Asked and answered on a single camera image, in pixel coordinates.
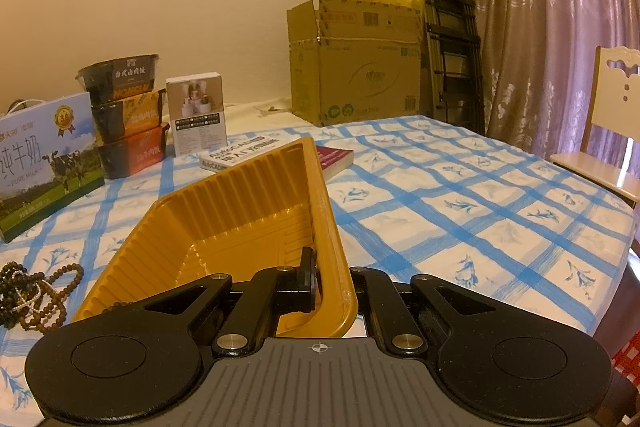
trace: chair back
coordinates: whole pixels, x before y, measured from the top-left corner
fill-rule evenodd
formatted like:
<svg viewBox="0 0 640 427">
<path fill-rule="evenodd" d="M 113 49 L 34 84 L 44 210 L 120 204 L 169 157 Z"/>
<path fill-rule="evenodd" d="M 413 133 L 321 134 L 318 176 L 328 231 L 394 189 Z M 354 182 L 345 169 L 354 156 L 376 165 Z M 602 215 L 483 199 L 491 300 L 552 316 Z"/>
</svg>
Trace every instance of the chair back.
<svg viewBox="0 0 640 427">
<path fill-rule="evenodd" d="M 640 140 L 640 52 L 624 46 L 596 48 L 587 126 L 582 137 L 586 151 L 591 125 Z"/>
</svg>

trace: yellow plastic tray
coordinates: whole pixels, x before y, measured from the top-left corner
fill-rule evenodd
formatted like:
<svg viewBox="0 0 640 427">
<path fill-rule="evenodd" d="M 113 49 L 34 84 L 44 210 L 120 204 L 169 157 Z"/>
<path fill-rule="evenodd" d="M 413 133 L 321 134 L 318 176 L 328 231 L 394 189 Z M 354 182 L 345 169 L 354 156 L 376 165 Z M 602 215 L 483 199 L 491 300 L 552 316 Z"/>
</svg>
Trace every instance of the yellow plastic tray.
<svg viewBox="0 0 640 427">
<path fill-rule="evenodd" d="M 278 335 L 341 337 L 357 301 L 310 138 L 226 169 L 160 198 L 102 272 L 74 320 L 210 273 L 245 281 L 271 266 L 318 256 L 322 295 L 310 314 L 281 317 Z"/>
</svg>

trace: pink curtain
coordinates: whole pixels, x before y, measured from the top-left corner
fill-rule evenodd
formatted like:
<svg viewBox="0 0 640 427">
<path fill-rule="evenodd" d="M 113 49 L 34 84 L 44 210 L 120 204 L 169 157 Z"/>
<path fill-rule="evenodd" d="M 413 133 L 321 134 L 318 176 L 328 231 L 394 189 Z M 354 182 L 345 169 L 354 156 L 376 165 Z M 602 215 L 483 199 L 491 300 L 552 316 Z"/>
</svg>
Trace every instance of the pink curtain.
<svg viewBox="0 0 640 427">
<path fill-rule="evenodd" d="M 476 3 L 488 136 L 544 157 L 579 150 L 596 46 L 638 49 L 637 0 Z M 625 145 L 594 128 L 588 152 L 620 164 Z"/>
</svg>

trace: blue checkered tablecloth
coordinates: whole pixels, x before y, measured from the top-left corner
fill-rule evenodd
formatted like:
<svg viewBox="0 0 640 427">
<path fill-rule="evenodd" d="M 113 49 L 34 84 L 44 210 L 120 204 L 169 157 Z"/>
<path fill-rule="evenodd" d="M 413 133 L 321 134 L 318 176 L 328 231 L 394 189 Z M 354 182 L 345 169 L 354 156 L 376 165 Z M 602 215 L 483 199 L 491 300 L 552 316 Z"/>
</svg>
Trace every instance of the blue checkered tablecloth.
<svg viewBox="0 0 640 427">
<path fill-rule="evenodd" d="M 328 183 L 351 266 L 404 282 L 430 273 L 589 333 L 620 282 L 634 214 L 536 156 L 419 116 L 265 134 L 354 150 L 353 167 Z M 71 316 L 149 206 L 207 175 L 187 155 L 109 182 L 0 245 L 0 261 L 47 274 L 80 263 L 85 276 L 68 301 Z M 41 418 L 24 380 L 39 336 L 0 330 L 0 424 Z"/>
</svg>

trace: red book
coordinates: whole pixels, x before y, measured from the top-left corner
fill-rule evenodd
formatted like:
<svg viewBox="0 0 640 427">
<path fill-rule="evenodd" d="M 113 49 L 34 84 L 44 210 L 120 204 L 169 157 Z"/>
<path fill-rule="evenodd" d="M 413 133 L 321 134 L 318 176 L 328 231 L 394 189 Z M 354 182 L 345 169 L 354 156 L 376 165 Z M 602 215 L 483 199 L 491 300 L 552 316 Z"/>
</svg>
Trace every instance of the red book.
<svg viewBox="0 0 640 427">
<path fill-rule="evenodd" d="M 325 182 L 333 178 L 338 172 L 353 165 L 353 151 L 322 147 L 321 145 L 316 145 L 316 149 L 318 149 L 318 158 Z"/>
</svg>

